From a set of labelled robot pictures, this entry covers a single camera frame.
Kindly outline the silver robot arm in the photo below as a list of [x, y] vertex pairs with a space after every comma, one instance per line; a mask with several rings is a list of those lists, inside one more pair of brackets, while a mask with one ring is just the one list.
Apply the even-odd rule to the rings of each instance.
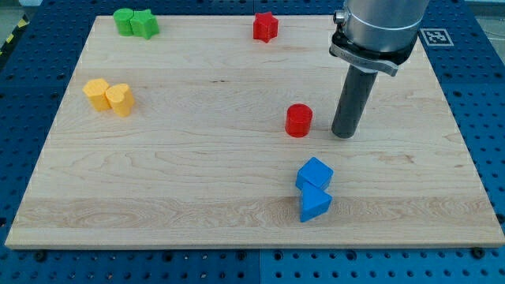
[[428, 0], [346, 0], [329, 53], [365, 73], [395, 76], [417, 41]]

